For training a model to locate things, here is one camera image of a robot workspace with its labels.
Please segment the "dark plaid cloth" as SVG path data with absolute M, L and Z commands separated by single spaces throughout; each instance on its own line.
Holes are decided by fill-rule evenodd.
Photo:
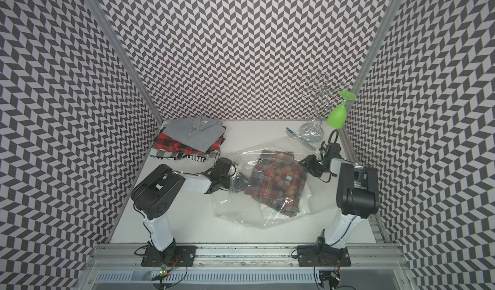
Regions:
M 251 170 L 244 193 L 287 217 L 300 213 L 307 170 L 291 152 L 263 150 Z

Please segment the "grey cloth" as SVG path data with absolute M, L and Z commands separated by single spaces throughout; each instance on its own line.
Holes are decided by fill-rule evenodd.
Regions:
M 206 153 L 225 131 L 221 121 L 200 115 L 171 121 L 165 125 L 163 133 L 184 145 Z

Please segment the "clear plastic vacuum bag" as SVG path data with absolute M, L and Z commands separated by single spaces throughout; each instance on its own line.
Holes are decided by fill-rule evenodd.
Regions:
M 214 215 L 263 229 L 311 214 L 316 179 L 302 161 L 315 151 L 282 137 L 225 154 L 233 166 L 229 187 L 211 196 Z

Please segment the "black white plaid shirt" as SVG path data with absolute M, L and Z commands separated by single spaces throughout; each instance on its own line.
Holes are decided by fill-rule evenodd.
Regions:
M 215 158 L 215 153 L 210 154 L 198 154 L 198 153 L 183 153 L 183 152 L 166 152 L 157 150 L 154 154 L 150 155 L 153 158 L 167 161 L 179 161 L 183 159 L 189 159 L 195 162 L 206 162 Z

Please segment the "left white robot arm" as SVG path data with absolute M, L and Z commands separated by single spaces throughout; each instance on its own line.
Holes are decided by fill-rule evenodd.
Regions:
M 221 159 L 202 173 L 175 171 L 166 164 L 157 166 L 131 192 L 134 208 L 142 214 L 150 235 L 150 249 L 162 253 L 175 244 L 168 210 L 180 191 L 212 194 L 227 188 L 236 171 L 235 165 L 227 159 Z

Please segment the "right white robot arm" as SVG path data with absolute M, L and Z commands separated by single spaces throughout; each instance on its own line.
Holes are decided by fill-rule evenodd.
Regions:
M 325 247 L 345 248 L 355 228 L 379 210 L 378 170 L 341 157 L 331 158 L 326 168 L 314 155 L 306 157 L 300 164 L 317 178 L 327 171 L 330 179 L 336 179 L 337 183 L 335 200 L 339 212 L 317 238 L 317 252 Z

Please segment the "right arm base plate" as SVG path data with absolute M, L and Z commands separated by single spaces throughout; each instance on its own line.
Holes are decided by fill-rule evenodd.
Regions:
M 316 246 L 298 246 L 291 253 L 291 257 L 298 261 L 300 267 L 327 266 L 346 268 L 351 266 L 348 249 L 338 249 L 324 246 L 317 251 Z

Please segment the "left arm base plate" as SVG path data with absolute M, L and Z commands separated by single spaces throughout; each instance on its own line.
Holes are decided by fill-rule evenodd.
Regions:
M 148 246 L 144 252 L 141 266 L 145 268 L 158 267 L 191 267 L 194 263 L 197 247 L 194 245 L 169 246 L 164 251 L 157 251 Z

